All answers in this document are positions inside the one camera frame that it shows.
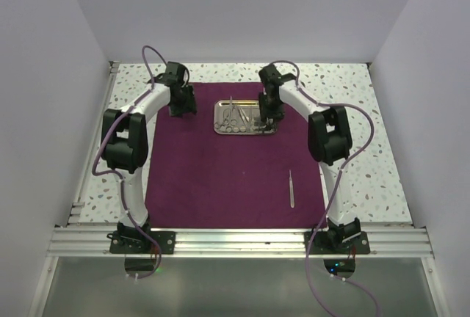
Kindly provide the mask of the purple cloth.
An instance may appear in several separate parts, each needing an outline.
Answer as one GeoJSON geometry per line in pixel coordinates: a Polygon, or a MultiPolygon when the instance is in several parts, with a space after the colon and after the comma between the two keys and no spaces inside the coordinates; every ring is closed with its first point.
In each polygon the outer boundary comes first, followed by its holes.
{"type": "Polygon", "coordinates": [[[159,111],[145,200],[154,227],[281,229],[318,223],[325,210],[319,166],[308,151],[307,122],[295,110],[286,107],[273,135],[214,131],[216,102],[253,100],[261,90],[260,83],[199,83],[197,114],[159,111]]]}

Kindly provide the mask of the steel instrument tray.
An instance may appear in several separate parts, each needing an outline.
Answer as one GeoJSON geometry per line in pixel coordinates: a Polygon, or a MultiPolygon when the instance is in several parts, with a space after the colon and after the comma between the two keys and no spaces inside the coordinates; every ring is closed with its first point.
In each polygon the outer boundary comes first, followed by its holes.
{"type": "Polygon", "coordinates": [[[259,102],[252,100],[233,100],[236,126],[222,125],[223,112],[228,107],[229,100],[221,100],[214,105],[214,131],[226,136],[268,136],[276,133],[274,123],[262,122],[259,102]]]}

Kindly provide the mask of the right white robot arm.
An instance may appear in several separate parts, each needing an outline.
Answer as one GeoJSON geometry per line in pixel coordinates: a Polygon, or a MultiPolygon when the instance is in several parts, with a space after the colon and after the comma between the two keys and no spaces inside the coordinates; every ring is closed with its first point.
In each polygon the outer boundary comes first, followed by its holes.
{"type": "Polygon", "coordinates": [[[341,163],[350,156],[353,140],[347,111],[343,106],[321,106],[308,99],[296,86],[296,77],[281,74],[274,64],[258,72],[264,91],[258,94],[261,120],[277,124],[285,115],[283,106],[293,108],[308,123],[308,150],[322,171],[328,195],[328,229],[314,235],[316,247],[345,252],[361,234],[357,216],[347,206],[351,190],[341,163]]]}

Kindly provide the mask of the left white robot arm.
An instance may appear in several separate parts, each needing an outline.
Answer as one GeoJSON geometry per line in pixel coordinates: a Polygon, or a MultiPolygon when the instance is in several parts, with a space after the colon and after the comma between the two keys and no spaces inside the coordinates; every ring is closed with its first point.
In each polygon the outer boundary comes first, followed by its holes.
{"type": "Polygon", "coordinates": [[[143,94],[120,109],[107,109],[102,120],[97,157],[106,162],[104,175],[119,178],[122,217],[117,231],[129,231],[126,243],[138,253],[148,251],[153,243],[142,186],[142,168],[148,157],[147,124],[166,107],[172,117],[197,113],[189,70],[179,62],[168,62],[163,73],[151,76],[143,94]]]}

